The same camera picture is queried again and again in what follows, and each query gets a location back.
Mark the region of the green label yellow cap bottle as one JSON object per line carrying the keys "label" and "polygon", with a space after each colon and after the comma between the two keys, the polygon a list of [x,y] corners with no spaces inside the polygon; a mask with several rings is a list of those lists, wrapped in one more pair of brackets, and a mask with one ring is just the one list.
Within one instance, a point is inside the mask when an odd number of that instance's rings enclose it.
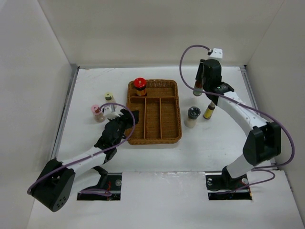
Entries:
{"label": "green label yellow cap bottle", "polygon": [[196,80],[193,89],[194,96],[201,96],[203,91],[203,84],[201,80]]}

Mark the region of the red lid sauce jar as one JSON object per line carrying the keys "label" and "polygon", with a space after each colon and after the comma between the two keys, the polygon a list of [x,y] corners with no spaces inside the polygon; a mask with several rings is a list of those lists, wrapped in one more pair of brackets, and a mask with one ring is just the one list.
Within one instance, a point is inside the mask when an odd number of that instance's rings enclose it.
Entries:
{"label": "red lid sauce jar", "polygon": [[144,78],[138,77],[134,80],[134,88],[137,96],[146,96],[146,85],[147,82]]}

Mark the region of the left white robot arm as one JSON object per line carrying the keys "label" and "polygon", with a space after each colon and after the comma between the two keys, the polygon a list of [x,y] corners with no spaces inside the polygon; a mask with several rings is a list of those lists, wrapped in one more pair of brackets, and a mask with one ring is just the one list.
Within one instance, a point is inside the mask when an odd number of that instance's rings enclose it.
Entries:
{"label": "left white robot arm", "polygon": [[130,137],[124,132],[135,130],[139,114],[139,110],[123,108],[118,117],[105,125],[101,137],[91,149],[71,159],[48,161],[27,194],[52,212],[60,210],[70,197],[75,178],[90,169],[100,169],[101,165],[112,160],[117,147]]}

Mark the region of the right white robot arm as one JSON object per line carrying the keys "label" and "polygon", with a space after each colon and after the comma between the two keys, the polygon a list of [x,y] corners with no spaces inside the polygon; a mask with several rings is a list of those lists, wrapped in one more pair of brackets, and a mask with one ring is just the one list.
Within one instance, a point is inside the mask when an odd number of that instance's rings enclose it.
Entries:
{"label": "right white robot arm", "polygon": [[226,111],[247,136],[242,154],[222,170],[221,183],[231,189],[248,171],[281,153],[281,127],[247,108],[234,88],[222,81],[222,67],[218,60],[201,59],[196,80],[202,83],[201,89],[212,104]]}

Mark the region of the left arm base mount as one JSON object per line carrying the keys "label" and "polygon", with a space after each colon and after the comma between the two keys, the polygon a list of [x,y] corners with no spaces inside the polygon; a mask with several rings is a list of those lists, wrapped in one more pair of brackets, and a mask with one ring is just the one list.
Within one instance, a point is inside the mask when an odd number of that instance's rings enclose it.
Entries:
{"label": "left arm base mount", "polygon": [[86,187],[77,194],[78,201],[119,201],[121,200],[122,173],[109,173],[101,166],[93,168],[100,175],[98,183]]}

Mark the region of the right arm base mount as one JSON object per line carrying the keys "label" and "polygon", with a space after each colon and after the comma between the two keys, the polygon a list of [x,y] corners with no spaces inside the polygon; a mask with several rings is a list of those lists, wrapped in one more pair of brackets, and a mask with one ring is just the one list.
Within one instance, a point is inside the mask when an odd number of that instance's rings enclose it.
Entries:
{"label": "right arm base mount", "polygon": [[227,182],[221,173],[206,173],[205,180],[209,200],[252,200],[246,174]]}

